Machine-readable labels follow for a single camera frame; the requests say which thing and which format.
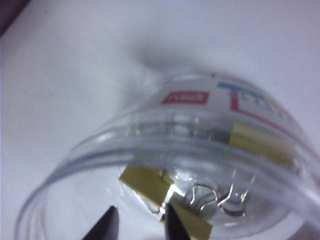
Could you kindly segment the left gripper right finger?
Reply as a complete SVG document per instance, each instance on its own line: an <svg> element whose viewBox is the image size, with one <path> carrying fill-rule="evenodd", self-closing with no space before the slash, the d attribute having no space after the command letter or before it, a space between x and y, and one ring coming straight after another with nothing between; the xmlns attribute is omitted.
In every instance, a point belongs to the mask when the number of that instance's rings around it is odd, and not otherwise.
<svg viewBox="0 0 320 240"><path fill-rule="evenodd" d="M166 204L164 214L164 229L166 240L189 240L190 237L171 204Z"/></svg>

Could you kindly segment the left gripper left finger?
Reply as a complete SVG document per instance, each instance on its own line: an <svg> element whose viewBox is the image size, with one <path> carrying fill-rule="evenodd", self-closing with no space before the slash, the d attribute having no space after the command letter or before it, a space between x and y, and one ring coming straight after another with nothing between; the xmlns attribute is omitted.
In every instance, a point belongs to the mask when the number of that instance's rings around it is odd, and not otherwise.
<svg viewBox="0 0 320 240"><path fill-rule="evenodd" d="M103 216L85 234L83 240L117 240L120 217L118 208L110 206Z"/></svg>

